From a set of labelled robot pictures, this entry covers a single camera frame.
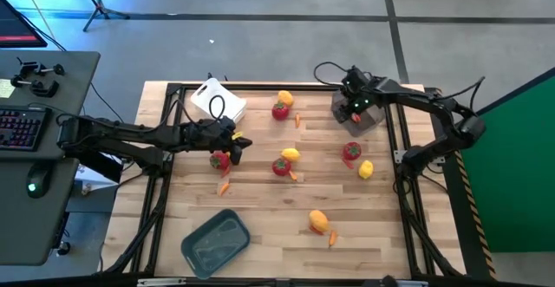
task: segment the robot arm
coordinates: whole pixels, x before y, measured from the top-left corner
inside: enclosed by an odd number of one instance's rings
[[[442,136],[424,147],[413,146],[403,155],[402,173],[411,179],[418,176],[433,159],[471,147],[486,131],[480,117],[452,97],[440,97],[437,94],[404,88],[384,77],[370,75],[368,78],[355,66],[347,70],[342,84],[340,90],[347,103],[334,112],[340,123],[350,119],[353,114],[364,112],[370,106],[383,108],[393,103],[435,114],[440,120]],[[455,123],[453,114],[460,115],[461,120]]]
[[[201,120],[181,123],[177,126],[159,125],[145,127],[93,119],[72,117],[62,122],[58,146],[68,157],[79,159],[84,165],[109,179],[119,181],[121,165],[109,158],[134,160],[146,174],[164,171],[166,152],[190,151],[230,152],[230,159],[237,165],[243,148],[252,144],[243,137],[234,138],[235,123],[222,117],[219,120]],[[129,142],[148,144],[137,147]]]

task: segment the computer monitor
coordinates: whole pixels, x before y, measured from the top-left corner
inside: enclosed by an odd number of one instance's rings
[[[44,48],[46,41],[8,1],[0,0],[0,48]]]

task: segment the yellow sticky note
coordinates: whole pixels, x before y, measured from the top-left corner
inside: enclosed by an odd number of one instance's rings
[[[16,89],[16,87],[11,85],[10,80],[0,79],[0,97],[10,98],[14,89]]]

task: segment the red tomato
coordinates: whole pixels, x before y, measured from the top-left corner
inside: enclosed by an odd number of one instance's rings
[[[229,166],[229,157],[222,152],[215,152],[210,156],[210,166],[215,169],[225,170]]]
[[[361,156],[362,148],[357,142],[349,142],[343,146],[343,158],[345,160],[355,160]]]
[[[280,158],[271,164],[271,170],[279,176],[288,175],[291,170],[291,163],[288,160]]]
[[[283,104],[282,102],[279,102],[276,105],[274,105],[273,108],[271,108],[271,115],[277,121],[285,120],[289,115],[289,108],[287,107],[287,105]]]

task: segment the black desk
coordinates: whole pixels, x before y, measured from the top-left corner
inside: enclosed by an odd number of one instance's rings
[[[60,88],[52,98],[36,97],[26,88],[17,88],[9,99],[0,98],[0,105],[27,105],[35,101],[79,114],[100,54],[0,50],[0,78],[10,79],[17,73],[16,56],[25,62],[42,62],[47,67],[60,63],[67,74],[55,78]],[[43,264],[54,242],[79,165],[75,159],[62,160],[63,152],[56,146],[58,114],[53,111],[37,152],[0,151],[0,264]],[[60,161],[52,173],[49,191],[32,199],[27,195],[25,179],[36,159]]]

